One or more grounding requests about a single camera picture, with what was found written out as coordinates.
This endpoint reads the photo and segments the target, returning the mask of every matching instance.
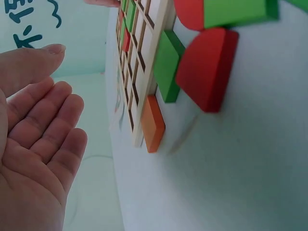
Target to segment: green square block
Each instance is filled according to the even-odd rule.
[[[308,12],[308,0],[288,0],[288,2]]]
[[[126,0],[122,0],[122,1],[121,1],[121,8],[122,8],[122,11],[125,12],[125,9],[126,9]]]
[[[125,28],[126,28],[126,21],[125,21],[125,18],[123,18],[122,26],[121,26],[121,33],[120,33],[121,47],[123,46]]]
[[[135,3],[135,1],[134,0],[129,0],[127,16],[126,16],[126,25],[127,25],[128,31],[130,33],[131,33],[132,29],[133,29],[135,10],[136,10],[136,3]]]
[[[205,28],[279,18],[278,0],[204,0]]]
[[[154,76],[165,103],[174,103],[180,88],[175,76],[185,48],[173,31],[164,31],[160,37],[154,64]]]

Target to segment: wooden lattice frame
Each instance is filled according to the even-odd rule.
[[[128,2],[125,6],[124,16],[128,9]],[[118,17],[116,35],[119,51],[119,69],[125,98],[125,105],[131,123],[133,145],[140,147],[143,140],[141,128],[141,114],[146,97],[155,94],[157,83],[153,78],[153,66],[155,54],[161,33],[165,29],[172,29],[176,13],[173,0],[137,0],[134,15],[133,29],[130,34],[131,40],[128,52],[123,52],[120,41],[120,21]],[[157,17],[153,20],[150,17],[151,4],[157,4]],[[147,49],[147,57],[144,60],[143,50]]]

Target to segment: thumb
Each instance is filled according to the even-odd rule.
[[[0,89],[10,97],[31,83],[41,82],[61,65],[65,46],[20,48],[0,54]]]

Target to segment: red wooden block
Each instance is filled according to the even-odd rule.
[[[174,0],[181,23],[190,30],[204,30],[204,0]]]
[[[130,33],[128,32],[127,28],[125,28],[122,50],[128,52],[129,44],[130,44]]]
[[[224,28],[205,30],[188,46],[176,82],[204,111],[220,110],[239,34]]]
[[[124,18],[124,12],[123,12],[122,10],[120,10],[120,15],[119,15],[120,28],[121,28],[121,26],[122,26],[123,18]]]

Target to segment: hand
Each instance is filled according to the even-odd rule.
[[[121,5],[121,1],[119,0],[84,0],[84,1],[87,4],[107,6],[107,7],[119,7]]]
[[[85,132],[75,128],[82,99],[49,77],[64,50],[51,45],[0,54],[1,231],[63,228],[67,195],[87,143]]]

